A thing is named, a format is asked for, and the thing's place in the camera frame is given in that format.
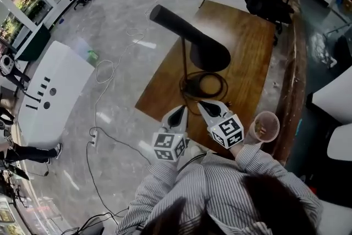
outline black and white marker cube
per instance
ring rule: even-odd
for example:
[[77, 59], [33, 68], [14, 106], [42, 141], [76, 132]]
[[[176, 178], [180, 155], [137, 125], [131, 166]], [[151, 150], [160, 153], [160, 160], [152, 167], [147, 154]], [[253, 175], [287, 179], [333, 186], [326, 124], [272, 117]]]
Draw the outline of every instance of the black and white marker cube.
[[176, 162], [186, 149], [184, 134], [154, 133], [153, 150], [157, 159]]
[[226, 149], [244, 139], [243, 125], [236, 114], [212, 126], [211, 134], [213, 139]]

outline striped shirt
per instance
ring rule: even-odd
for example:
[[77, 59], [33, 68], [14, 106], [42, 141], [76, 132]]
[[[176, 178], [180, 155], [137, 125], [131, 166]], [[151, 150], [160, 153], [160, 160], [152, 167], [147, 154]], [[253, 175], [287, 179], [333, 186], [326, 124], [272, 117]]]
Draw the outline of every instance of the striped shirt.
[[260, 150], [260, 144], [245, 145], [236, 160], [208, 153], [200, 164], [190, 164], [179, 175], [170, 162], [150, 167], [137, 189], [135, 200], [117, 228], [117, 234], [138, 234], [144, 225], [160, 215], [177, 199], [186, 198], [180, 219], [180, 233], [191, 233], [204, 208], [225, 234], [272, 234], [261, 222], [242, 179], [249, 174], [278, 178], [299, 198], [317, 227], [322, 212], [319, 199], [294, 174]]

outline white table with holes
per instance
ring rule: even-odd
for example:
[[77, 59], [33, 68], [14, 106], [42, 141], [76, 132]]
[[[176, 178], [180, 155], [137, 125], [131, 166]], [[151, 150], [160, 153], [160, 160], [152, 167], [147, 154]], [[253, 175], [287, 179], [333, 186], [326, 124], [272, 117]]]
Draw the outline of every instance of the white table with holes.
[[66, 121], [94, 67], [69, 46], [54, 41], [27, 89], [18, 122], [25, 145], [50, 149], [58, 144]]

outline person in striped shirt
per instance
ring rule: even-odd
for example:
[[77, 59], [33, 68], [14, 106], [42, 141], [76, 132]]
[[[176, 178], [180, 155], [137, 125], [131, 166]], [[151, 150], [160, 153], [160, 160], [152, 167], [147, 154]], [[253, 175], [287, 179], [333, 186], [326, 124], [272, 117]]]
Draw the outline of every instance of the person in striped shirt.
[[150, 167], [117, 234], [317, 234], [316, 195], [260, 144], [236, 144], [234, 160], [208, 152], [178, 173]]

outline extension cord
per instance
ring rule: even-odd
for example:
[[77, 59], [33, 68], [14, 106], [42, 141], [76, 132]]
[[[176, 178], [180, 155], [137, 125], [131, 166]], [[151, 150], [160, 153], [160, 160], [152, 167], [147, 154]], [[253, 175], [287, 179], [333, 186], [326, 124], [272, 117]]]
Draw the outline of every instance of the extension cord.
[[96, 129], [93, 130], [93, 133], [91, 134], [92, 135], [92, 146], [93, 147], [96, 147], [97, 146], [97, 142], [98, 142], [98, 131]]

